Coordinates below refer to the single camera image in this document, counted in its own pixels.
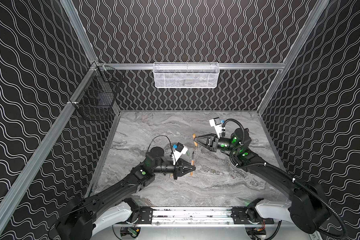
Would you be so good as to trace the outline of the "orange pen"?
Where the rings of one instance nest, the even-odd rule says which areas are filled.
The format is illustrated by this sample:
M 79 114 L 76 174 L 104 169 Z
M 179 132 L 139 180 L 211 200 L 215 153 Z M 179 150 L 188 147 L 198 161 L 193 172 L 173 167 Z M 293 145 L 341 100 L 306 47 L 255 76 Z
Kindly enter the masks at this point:
M 193 167 L 195 166 L 195 151 L 193 151 L 191 155 L 191 164 Z

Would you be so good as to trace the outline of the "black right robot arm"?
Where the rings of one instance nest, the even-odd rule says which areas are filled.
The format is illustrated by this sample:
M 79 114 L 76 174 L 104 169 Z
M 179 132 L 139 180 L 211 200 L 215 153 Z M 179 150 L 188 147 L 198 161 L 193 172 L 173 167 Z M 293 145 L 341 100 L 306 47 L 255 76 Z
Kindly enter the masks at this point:
M 193 139 L 196 145 L 211 152 L 226 154 L 235 168 L 261 178 L 291 201 L 289 207 L 258 201 L 255 209 L 262 218 L 292 222 L 303 232 L 313 234 L 334 215 L 318 183 L 299 181 L 250 150 L 252 139 L 248 129 L 237 128 L 229 138 L 222 132 L 193 136 Z

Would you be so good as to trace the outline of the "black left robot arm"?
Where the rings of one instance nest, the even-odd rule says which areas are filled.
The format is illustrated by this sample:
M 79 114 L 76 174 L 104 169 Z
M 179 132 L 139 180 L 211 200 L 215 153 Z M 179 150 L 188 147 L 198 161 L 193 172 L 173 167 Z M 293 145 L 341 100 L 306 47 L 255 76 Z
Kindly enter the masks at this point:
M 147 187 L 155 180 L 156 174 L 172 174 L 176 180 L 195 170 L 195 166 L 181 158 L 175 163 L 167 160 L 164 149 L 153 147 L 145 153 L 145 159 L 118 183 L 91 197 L 69 200 L 54 228 L 49 230 L 48 237 L 51 240 L 54 237 L 89 240 L 96 230 L 100 230 L 99 220 L 106 211 Z

